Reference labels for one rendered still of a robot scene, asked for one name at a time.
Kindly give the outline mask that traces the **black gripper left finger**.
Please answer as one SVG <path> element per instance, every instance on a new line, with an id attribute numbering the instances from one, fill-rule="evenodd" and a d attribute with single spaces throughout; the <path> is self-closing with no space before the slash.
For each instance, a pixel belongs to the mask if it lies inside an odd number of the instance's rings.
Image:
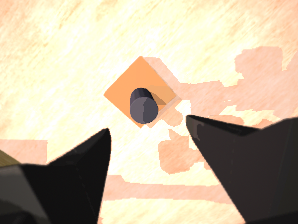
<path id="1" fill-rule="evenodd" d="M 0 167 L 0 215 L 29 211 L 38 224 L 97 224 L 111 158 L 109 128 L 46 165 Z"/>

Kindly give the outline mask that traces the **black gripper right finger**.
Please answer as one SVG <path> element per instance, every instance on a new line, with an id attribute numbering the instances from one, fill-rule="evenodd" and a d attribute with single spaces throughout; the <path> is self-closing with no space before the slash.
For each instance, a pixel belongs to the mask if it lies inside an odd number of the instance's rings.
<path id="1" fill-rule="evenodd" d="M 298 116 L 256 128 L 190 114 L 186 127 L 245 223 L 276 216 L 298 146 Z"/>

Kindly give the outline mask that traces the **dark grey cylinder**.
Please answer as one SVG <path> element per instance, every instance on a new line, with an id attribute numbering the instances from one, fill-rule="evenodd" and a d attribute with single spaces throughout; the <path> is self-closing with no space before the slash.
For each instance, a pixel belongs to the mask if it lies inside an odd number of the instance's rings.
<path id="1" fill-rule="evenodd" d="M 148 124 L 158 115 L 158 105 L 146 88 L 135 89 L 130 96 L 130 115 L 140 124 Z"/>

